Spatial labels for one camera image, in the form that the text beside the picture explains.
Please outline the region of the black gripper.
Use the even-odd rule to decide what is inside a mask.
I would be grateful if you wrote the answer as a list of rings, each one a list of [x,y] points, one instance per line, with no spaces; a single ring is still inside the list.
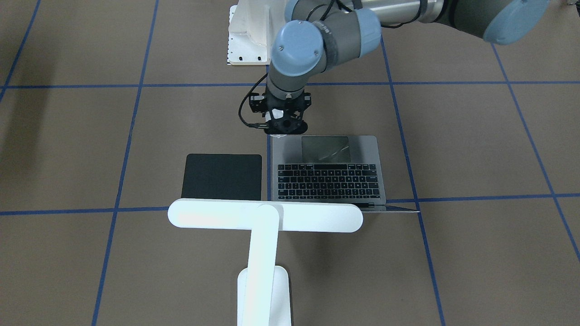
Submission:
[[[296,99],[282,100],[269,93],[266,97],[268,111],[265,117],[269,120],[265,134],[304,134],[307,131],[308,124],[303,116],[312,104],[310,93],[301,93]]]

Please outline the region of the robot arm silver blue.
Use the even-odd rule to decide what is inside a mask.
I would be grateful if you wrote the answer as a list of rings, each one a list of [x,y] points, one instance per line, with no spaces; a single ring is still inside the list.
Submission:
[[[487,43],[522,39],[541,20],[547,0],[290,0],[271,52],[265,93],[249,95],[252,124],[266,134],[303,134],[311,105],[309,78],[375,50],[383,29],[420,22],[447,25]]]

